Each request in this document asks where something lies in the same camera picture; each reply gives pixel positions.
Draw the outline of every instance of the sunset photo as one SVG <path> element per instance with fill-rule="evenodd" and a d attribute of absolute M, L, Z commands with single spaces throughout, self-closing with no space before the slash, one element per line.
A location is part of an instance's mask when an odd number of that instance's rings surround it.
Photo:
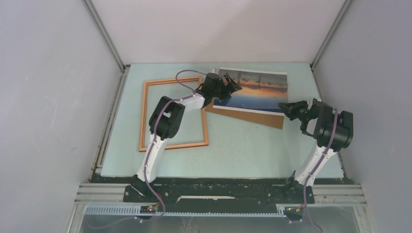
<path fill-rule="evenodd" d="M 230 109 L 271 115 L 283 115 L 278 103 L 288 101 L 288 79 L 286 72 L 220 68 L 219 75 L 228 74 L 242 90 L 232 98 L 214 101 L 214 108 Z"/>

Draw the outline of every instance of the gray wall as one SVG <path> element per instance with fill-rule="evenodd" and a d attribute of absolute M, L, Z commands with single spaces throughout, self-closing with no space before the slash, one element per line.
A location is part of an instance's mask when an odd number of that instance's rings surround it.
<path fill-rule="evenodd" d="M 411 232 L 412 1 L 354 1 L 316 74 L 325 100 L 354 113 L 343 151 L 378 232 Z"/>
<path fill-rule="evenodd" d="M 63 232 L 119 73 L 80 0 L 0 1 L 0 232 Z"/>

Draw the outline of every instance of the white wall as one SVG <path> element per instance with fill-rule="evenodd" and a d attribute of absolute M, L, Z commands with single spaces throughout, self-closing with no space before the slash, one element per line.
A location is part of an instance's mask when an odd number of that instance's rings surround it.
<path fill-rule="evenodd" d="M 0 1 L 0 232 L 63 232 L 119 73 L 80 0 Z"/>
<path fill-rule="evenodd" d="M 125 62 L 311 62 L 344 0 L 94 0 Z"/>
<path fill-rule="evenodd" d="M 343 151 L 378 232 L 411 232 L 412 1 L 354 1 L 317 69 L 325 100 L 354 114 Z"/>

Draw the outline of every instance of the brown cardboard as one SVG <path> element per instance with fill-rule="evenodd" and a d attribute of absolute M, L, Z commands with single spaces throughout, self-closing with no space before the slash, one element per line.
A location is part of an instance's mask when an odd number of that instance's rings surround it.
<path fill-rule="evenodd" d="M 216 114 L 224 115 L 227 117 L 233 117 L 236 119 L 246 120 L 246 121 L 254 122 L 257 124 L 261 124 L 261 125 L 267 125 L 270 127 L 283 129 L 284 116 L 213 108 L 213 102 L 214 101 L 212 101 L 212 103 L 206 107 L 206 112 L 216 113 Z"/>

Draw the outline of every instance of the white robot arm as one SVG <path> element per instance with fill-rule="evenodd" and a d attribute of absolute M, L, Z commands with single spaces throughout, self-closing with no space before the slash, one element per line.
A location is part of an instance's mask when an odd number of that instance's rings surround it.
<path fill-rule="evenodd" d="M 316 139 L 316 145 L 305 162 L 293 174 L 295 182 L 312 186 L 329 158 L 352 142 L 353 114 L 347 111 L 339 113 L 337 109 L 332 109 L 317 99 L 309 103 L 280 103 L 279 107 L 290 120 L 297 118 L 302 122 L 300 130 L 303 134 Z"/>
<path fill-rule="evenodd" d="M 183 98 L 181 100 L 174 101 L 176 104 L 183 105 L 183 113 L 190 112 L 195 109 L 201 109 L 205 102 L 205 98 L 199 93 L 193 93 L 193 95 Z M 165 150 L 170 138 L 164 138 L 163 140 L 156 137 L 155 133 L 150 134 L 149 148 L 146 150 L 142 165 L 140 166 L 137 176 L 142 181 L 145 181 L 144 170 L 146 168 L 146 178 L 149 183 L 156 179 L 159 169 L 159 163 L 163 157 L 163 151 Z"/>

